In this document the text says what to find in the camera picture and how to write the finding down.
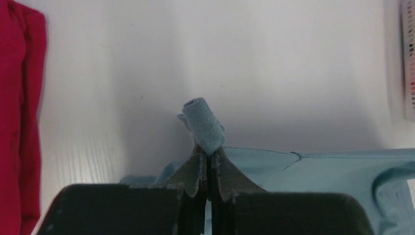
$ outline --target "crimson garment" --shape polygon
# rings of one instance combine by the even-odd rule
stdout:
[[[40,12],[0,0],[0,234],[29,235],[40,217],[36,113],[46,52]]]

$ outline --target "red cloth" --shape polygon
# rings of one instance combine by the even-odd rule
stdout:
[[[0,0],[0,234],[29,235],[40,217],[36,113],[46,51],[45,17]]]

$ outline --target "white table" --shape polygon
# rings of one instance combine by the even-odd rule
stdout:
[[[227,145],[415,147],[398,0],[21,0],[47,15],[42,204],[189,156],[203,96]]]

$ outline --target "light blue fabric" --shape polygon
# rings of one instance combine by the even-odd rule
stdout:
[[[184,106],[180,119],[207,154],[225,141],[222,127],[206,102]],[[377,235],[414,235],[415,211],[406,180],[415,178],[415,149],[338,153],[280,153],[225,147],[228,158],[252,181],[271,192],[335,192],[356,198]],[[157,182],[173,174],[168,165]],[[207,203],[205,234],[211,234]]]

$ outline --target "red towel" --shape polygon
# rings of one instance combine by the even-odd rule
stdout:
[[[0,234],[29,235],[40,217],[36,113],[46,51],[45,17],[0,0]]]

